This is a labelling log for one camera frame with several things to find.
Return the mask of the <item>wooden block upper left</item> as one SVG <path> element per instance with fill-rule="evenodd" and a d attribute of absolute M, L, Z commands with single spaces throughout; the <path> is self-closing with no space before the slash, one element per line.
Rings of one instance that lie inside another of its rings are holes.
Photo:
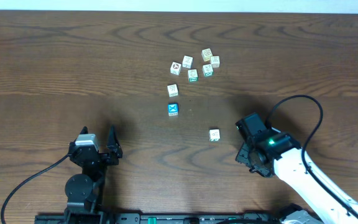
<path fill-rule="evenodd" d="M 193 57 L 185 55 L 182 61 L 182 67 L 191 69 L 192 64 L 193 64 Z"/>

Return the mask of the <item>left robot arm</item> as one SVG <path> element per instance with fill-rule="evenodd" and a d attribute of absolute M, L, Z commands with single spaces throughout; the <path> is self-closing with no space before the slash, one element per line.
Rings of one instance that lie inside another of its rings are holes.
<path fill-rule="evenodd" d="M 82 168 L 82 173 L 67 180 L 67 209 L 73 213 L 94 213 L 101 203 L 107 167 L 119 164 L 123 152 L 114 126 L 109 129 L 107 152 L 99 151 L 98 138 L 85 126 L 69 144 L 70 161 Z"/>

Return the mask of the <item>blue letter block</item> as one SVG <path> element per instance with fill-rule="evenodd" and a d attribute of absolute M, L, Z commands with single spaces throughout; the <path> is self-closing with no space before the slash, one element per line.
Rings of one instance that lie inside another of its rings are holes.
<path fill-rule="evenodd" d="M 177 103 L 168 104 L 168 115 L 169 116 L 177 116 L 178 115 L 178 104 Z"/>

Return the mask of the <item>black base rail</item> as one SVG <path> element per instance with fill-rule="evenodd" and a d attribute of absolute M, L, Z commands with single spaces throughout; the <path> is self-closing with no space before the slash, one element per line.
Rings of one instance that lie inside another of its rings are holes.
<path fill-rule="evenodd" d="M 245 220 L 247 223 L 252 221 L 267 223 L 321 223 L 304 210 L 295 211 L 283 218 L 275 218 L 267 213 L 245 213 L 242 215 L 211 215 L 211 214 L 190 214 L 190 215 L 141 215 L 138 213 L 118 213 L 118 214 L 93 214 L 93 215 L 37 215 L 35 224 L 64 224 L 64 223 L 110 223 L 110 224 L 184 224 L 184 223 L 220 223 L 228 220 Z"/>

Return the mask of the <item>wooden block teal side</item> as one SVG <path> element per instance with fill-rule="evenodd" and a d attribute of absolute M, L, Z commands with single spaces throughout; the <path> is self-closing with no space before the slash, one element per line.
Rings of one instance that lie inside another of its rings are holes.
<path fill-rule="evenodd" d="M 209 140 L 210 141 L 219 141 L 220 140 L 220 131 L 219 129 L 210 129 L 209 130 Z"/>

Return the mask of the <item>wooden block upper right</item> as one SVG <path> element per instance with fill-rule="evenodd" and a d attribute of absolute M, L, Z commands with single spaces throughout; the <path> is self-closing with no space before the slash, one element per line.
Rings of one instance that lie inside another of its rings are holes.
<path fill-rule="evenodd" d="M 213 68 L 219 68 L 220 67 L 220 57 L 219 56 L 211 56 L 210 64 Z"/>

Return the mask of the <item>wooden block red picture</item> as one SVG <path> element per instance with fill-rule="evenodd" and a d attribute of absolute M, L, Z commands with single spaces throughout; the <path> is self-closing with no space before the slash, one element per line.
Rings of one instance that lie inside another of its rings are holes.
<path fill-rule="evenodd" d="M 177 62 L 172 62 L 170 67 L 170 73 L 174 75 L 179 75 L 181 72 L 181 64 Z"/>

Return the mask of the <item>wooden block yellow edge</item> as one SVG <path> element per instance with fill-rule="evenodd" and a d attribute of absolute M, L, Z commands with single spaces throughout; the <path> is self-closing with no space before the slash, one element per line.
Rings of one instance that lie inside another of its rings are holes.
<path fill-rule="evenodd" d="M 208 62 L 208 61 L 210 61 L 210 58 L 213 56 L 213 53 L 212 53 L 211 49 L 203 49 L 201 51 L 201 56 L 202 56 L 204 62 Z"/>

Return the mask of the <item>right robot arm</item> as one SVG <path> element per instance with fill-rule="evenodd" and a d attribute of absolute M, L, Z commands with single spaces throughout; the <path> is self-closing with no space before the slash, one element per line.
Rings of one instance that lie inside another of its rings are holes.
<path fill-rule="evenodd" d="M 266 127 L 253 113 L 236 122 L 242 144 L 238 163 L 265 178 L 277 176 L 314 210 L 323 223 L 358 223 L 358 202 L 341 190 L 289 133 Z"/>

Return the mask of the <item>wooden block green letter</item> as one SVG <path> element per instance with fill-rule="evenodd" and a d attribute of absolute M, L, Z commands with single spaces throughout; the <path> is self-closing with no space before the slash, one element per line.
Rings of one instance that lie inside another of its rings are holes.
<path fill-rule="evenodd" d="M 197 69 L 188 70 L 188 81 L 189 82 L 197 82 L 198 81 Z"/>

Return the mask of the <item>wooden block near blue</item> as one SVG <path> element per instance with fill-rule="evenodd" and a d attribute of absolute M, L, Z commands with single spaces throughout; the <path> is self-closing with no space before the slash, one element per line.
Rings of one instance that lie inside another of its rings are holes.
<path fill-rule="evenodd" d="M 178 96 L 178 88 L 176 84 L 168 85 L 167 90 L 169 97 Z"/>

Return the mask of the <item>wooden block teal letter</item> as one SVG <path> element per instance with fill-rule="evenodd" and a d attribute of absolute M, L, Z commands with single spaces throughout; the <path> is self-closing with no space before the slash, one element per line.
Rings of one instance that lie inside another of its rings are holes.
<path fill-rule="evenodd" d="M 203 65 L 202 70 L 203 70 L 203 75 L 205 77 L 210 77 L 214 74 L 214 70 L 211 64 Z"/>

